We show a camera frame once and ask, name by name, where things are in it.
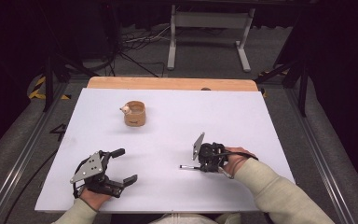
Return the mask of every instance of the wooden container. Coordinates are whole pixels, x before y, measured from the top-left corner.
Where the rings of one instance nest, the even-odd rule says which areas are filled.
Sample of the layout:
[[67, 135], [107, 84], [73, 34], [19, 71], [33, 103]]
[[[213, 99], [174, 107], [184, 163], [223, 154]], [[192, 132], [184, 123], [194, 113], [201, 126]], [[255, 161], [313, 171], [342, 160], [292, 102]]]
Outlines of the wooden container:
[[130, 113], [124, 115], [124, 122], [131, 127], [143, 126], [146, 122], [145, 104], [140, 101], [129, 101]]

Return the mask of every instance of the human hand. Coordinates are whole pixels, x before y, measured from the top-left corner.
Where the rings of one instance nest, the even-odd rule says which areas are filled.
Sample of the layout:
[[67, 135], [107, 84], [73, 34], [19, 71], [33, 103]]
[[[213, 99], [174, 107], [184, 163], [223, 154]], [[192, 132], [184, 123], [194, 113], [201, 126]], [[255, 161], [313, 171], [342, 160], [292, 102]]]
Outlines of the human hand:
[[[249, 152], [243, 147], [225, 147], [225, 150], [230, 152], [241, 152], [252, 155], [255, 157], [255, 154]], [[223, 169], [229, 173], [231, 176], [234, 176], [237, 171], [243, 166], [243, 164], [248, 160], [248, 158], [241, 155], [228, 155], [228, 163], [223, 167]]]
[[87, 188], [83, 189], [80, 198], [85, 201], [91, 208], [98, 211], [101, 206], [108, 201], [112, 196], [106, 194], [95, 193]]

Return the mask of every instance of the white board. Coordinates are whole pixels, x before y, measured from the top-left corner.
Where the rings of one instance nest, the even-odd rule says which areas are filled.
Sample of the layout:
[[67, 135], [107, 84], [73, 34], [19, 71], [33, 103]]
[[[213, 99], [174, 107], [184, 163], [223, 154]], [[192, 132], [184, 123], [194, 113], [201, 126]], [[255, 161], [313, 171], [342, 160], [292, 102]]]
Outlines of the white board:
[[[129, 127], [119, 110], [145, 103], [146, 124]], [[265, 102], [258, 91], [153, 91], [83, 89], [35, 210], [63, 212], [73, 204], [69, 183], [78, 164], [98, 150], [125, 148], [106, 174], [122, 182], [138, 175], [107, 213], [255, 211], [250, 191], [221, 174], [179, 169], [192, 161], [194, 142], [245, 147], [294, 182]]]

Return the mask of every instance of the beige sleeve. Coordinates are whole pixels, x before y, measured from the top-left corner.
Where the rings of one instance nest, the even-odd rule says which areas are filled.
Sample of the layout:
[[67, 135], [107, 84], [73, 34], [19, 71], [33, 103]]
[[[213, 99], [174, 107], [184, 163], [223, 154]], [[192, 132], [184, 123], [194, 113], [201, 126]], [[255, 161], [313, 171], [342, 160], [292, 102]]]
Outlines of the beige sleeve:
[[249, 188], [256, 206], [276, 224], [333, 223], [301, 188], [260, 161], [249, 159], [234, 178]]
[[75, 199], [74, 205], [54, 224], [91, 224], [97, 212], [81, 199]]

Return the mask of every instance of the person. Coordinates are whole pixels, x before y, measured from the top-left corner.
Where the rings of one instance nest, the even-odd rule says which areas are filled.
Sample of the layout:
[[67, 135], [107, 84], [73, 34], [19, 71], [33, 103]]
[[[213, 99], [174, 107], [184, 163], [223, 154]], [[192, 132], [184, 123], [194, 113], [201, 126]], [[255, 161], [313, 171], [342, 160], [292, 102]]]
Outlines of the person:
[[[226, 147], [226, 149], [231, 152], [252, 154], [242, 147]], [[228, 163], [224, 166], [224, 170], [252, 192], [256, 206], [268, 213], [275, 224], [334, 223], [301, 188], [276, 174], [261, 161], [246, 159], [240, 155], [228, 155]], [[85, 189], [80, 198], [75, 199], [72, 208], [54, 223], [90, 224], [99, 208], [109, 199], [108, 195]], [[241, 223], [241, 217], [239, 214], [223, 214], [212, 220], [197, 214], [176, 214], [164, 215], [151, 223], [234, 224]]]

